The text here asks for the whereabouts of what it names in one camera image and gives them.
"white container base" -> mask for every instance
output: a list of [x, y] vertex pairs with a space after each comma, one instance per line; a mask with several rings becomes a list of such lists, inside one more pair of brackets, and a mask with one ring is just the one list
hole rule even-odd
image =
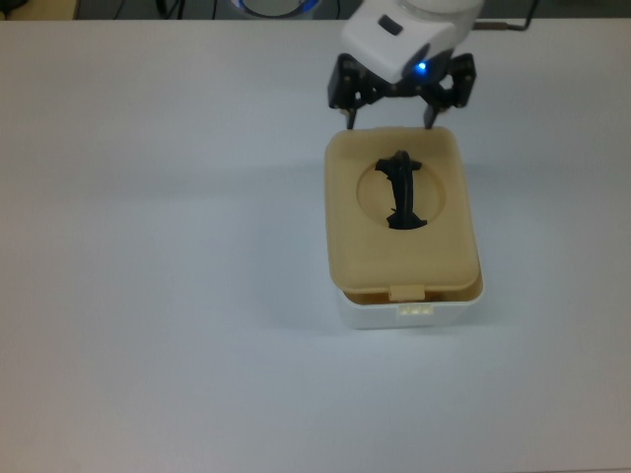
[[465, 303], [359, 305], [337, 290], [337, 304], [344, 323], [358, 330], [440, 326], [454, 323], [483, 295]]

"white table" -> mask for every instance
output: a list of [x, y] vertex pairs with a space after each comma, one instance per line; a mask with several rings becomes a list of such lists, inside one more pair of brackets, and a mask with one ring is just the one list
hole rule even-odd
[[0, 27], [2, 472], [631, 467], [631, 22], [471, 35], [485, 299], [373, 332], [327, 273], [340, 28]]

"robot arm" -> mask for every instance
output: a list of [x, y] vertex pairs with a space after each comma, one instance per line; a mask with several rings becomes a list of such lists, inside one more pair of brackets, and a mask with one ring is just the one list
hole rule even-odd
[[[452, 58], [472, 29], [484, 0], [365, 0], [342, 31], [328, 86], [329, 106], [354, 125], [357, 110], [383, 97], [421, 97], [425, 126], [439, 112], [466, 106], [475, 81], [473, 56]], [[452, 76], [445, 90], [441, 81]]]

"plastic container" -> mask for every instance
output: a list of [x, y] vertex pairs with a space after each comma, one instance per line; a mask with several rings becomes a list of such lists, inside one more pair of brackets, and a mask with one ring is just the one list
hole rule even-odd
[[[420, 165], [406, 180], [406, 199], [395, 186], [403, 174], [383, 170], [384, 160], [393, 162], [401, 151]], [[448, 324], [480, 299], [482, 272], [464, 170], [450, 131], [338, 133], [326, 149], [325, 186], [330, 275], [349, 326]], [[421, 227], [396, 229], [404, 205]]]

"beige lid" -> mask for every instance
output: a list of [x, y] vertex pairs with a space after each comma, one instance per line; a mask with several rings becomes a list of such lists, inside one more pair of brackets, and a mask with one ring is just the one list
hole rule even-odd
[[[414, 176], [414, 213], [427, 225], [393, 230], [392, 186], [375, 170], [398, 150], [422, 164]], [[392, 301], [474, 285], [480, 266], [464, 172], [443, 128], [344, 131], [326, 149], [326, 231], [331, 278], [344, 292], [389, 293]]]

